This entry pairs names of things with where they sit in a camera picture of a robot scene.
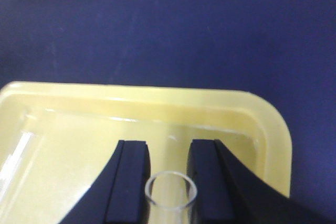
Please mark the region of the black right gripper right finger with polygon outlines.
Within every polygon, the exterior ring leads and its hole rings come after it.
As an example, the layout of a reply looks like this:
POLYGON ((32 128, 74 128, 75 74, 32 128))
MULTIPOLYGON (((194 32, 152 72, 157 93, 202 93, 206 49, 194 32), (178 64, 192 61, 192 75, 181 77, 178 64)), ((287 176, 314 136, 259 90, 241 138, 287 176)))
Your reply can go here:
POLYGON ((187 175, 197 189, 191 223, 333 222, 270 187, 220 140, 192 140, 187 175))

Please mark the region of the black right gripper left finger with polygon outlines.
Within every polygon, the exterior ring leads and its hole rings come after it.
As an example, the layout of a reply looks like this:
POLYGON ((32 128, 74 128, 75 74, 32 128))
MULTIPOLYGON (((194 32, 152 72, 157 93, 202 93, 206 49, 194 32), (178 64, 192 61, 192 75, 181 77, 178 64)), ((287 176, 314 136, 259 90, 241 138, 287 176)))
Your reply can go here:
POLYGON ((106 166, 61 223, 147 223, 150 177, 145 141, 119 140, 106 166))

